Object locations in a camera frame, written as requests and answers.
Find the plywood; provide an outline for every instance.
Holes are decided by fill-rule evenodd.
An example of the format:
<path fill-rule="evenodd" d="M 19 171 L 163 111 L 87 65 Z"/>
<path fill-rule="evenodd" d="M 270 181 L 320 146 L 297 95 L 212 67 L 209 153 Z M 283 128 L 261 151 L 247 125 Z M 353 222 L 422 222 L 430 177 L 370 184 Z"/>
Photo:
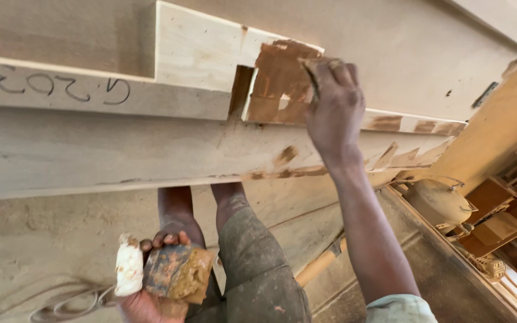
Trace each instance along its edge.
<path fill-rule="evenodd" d="M 360 149 L 367 171 L 395 171 L 428 167 L 450 142 L 363 132 Z M 0 198 L 324 173 L 304 128 L 0 108 Z"/>
<path fill-rule="evenodd" d="M 0 57 L 0 106 L 226 120 L 230 93 Z"/>
<path fill-rule="evenodd" d="M 484 183 L 466 195 L 466 199 L 478 208 L 478 211 L 472 212 L 472 215 L 466 222 L 476 224 L 498 206 L 510 200 L 513 195 L 513 192 L 502 187 L 496 181 L 492 179 L 485 180 Z"/>
<path fill-rule="evenodd" d="M 466 186 L 458 187 L 458 191 L 466 195 L 501 171 L 517 150 L 517 109 L 513 106 L 517 106 L 517 71 L 486 100 L 428 173 L 464 181 Z"/>
<path fill-rule="evenodd" d="M 517 43 L 517 5 L 512 0 L 446 0 L 490 29 Z"/>
<path fill-rule="evenodd" d="M 510 207 L 506 210 L 509 214 L 511 214 L 517 220 L 517 199 L 514 199 L 510 202 Z M 485 245 L 475 234 L 470 234 L 469 236 L 465 236 L 464 238 L 459 239 L 458 241 L 462 244 L 462 246 L 468 250 L 474 257 L 482 257 L 487 255 L 488 253 L 498 249 L 499 247 L 505 245 L 506 243 L 512 241 L 517 237 L 517 231 L 513 234 L 507 236 L 505 239 L 501 239 L 496 243 Z"/>
<path fill-rule="evenodd" d="M 237 65 L 254 67 L 263 45 L 288 39 L 157 1 L 155 80 L 157 83 L 230 92 Z M 314 45 L 305 46 L 324 52 Z"/>
<path fill-rule="evenodd" d="M 471 234 L 484 245 L 490 246 L 517 232 L 517 219 L 507 212 L 499 212 L 490 220 L 479 224 Z"/>
<path fill-rule="evenodd" d="M 373 109 L 469 120 L 517 58 L 515 44 L 440 0 L 171 2 L 356 63 Z M 154 26 L 153 0 L 0 1 L 0 56 L 152 77 Z"/>

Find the wooden beam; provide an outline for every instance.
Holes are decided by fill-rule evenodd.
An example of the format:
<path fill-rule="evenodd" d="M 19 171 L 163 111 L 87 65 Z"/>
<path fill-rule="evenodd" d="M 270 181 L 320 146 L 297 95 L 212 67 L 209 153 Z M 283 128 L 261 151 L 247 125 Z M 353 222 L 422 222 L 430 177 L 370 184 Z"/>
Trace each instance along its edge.
<path fill-rule="evenodd" d="M 366 171 L 426 168 L 449 136 L 363 131 Z M 306 129 L 0 108 L 0 199 L 326 173 Z"/>
<path fill-rule="evenodd" d="M 517 6 L 509 0 L 445 0 L 517 44 Z"/>
<path fill-rule="evenodd" d="M 226 120 L 230 93 L 0 57 L 0 106 Z"/>

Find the person's left hand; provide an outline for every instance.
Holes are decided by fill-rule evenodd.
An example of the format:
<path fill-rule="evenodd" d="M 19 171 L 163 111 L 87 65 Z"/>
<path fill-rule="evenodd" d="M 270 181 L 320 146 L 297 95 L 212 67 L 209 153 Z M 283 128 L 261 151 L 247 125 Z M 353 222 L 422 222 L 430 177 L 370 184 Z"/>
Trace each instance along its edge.
<path fill-rule="evenodd" d="M 151 248 L 161 248 L 166 244 L 191 244 L 191 240 L 185 231 L 178 234 L 159 231 L 152 241 L 145 239 L 140 242 L 145 262 Z M 128 323 L 184 322 L 188 311 L 187 302 L 157 297 L 146 290 L 125 297 L 118 306 L 123 319 Z"/>

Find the light blue sleeve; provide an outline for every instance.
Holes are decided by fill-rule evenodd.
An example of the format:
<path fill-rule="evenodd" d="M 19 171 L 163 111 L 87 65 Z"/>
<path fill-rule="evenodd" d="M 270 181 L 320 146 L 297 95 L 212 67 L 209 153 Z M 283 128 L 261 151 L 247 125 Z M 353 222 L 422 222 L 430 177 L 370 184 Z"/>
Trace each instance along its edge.
<path fill-rule="evenodd" d="M 367 305 L 367 323 L 437 323 L 428 303 L 414 295 L 378 298 Z"/>

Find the dirty shorts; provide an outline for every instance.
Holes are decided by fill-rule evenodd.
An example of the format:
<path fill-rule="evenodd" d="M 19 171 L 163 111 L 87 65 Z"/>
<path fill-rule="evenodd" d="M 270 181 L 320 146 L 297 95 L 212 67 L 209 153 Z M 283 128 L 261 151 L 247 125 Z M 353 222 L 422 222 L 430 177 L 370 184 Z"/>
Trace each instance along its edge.
<path fill-rule="evenodd" d="M 305 291 L 294 279 L 277 240 L 251 208 L 239 210 L 226 222 L 219 247 L 225 295 L 209 299 L 212 293 L 208 292 L 203 305 L 191 305 L 186 322 L 311 323 Z"/>

